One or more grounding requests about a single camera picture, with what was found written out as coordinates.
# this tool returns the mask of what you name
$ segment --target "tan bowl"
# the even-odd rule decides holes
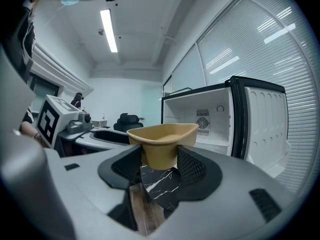
[[[193,146],[199,125],[165,123],[127,130],[130,144],[142,145],[142,162],[156,170],[167,170],[177,164],[177,145]]]

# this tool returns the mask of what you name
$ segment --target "black office chair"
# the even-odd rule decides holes
[[[135,114],[122,113],[120,118],[113,125],[113,129],[116,131],[126,133],[127,130],[144,127],[142,123],[139,122],[139,117]]]

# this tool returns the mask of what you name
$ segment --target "marble pattern surface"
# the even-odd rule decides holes
[[[174,211],[178,205],[176,193],[181,187],[181,176],[176,168],[155,170],[143,164],[141,181],[148,196],[161,207]]]

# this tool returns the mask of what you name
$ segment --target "ceiling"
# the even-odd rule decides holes
[[[195,0],[105,0],[81,1],[61,10],[88,52],[95,67],[159,69],[186,14]],[[111,10],[118,53],[110,51],[103,29],[101,10]]]

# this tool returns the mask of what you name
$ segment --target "window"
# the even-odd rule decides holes
[[[291,151],[277,179],[293,192],[320,165],[316,41],[294,0],[234,0],[197,42],[207,85],[236,75],[284,86]]]
[[[206,86],[198,48],[194,45],[172,73],[173,91]]]
[[[163,85],[163,97],[169,96],[174,91],[172,86],[172,76],[168,78],[168,80]]]
[[[29,87],[35,93],[35,98],[31,104],[31,112],[33,116],[37,116],[46,95],[58,96],[59,87],[41,77],[30,74]]]

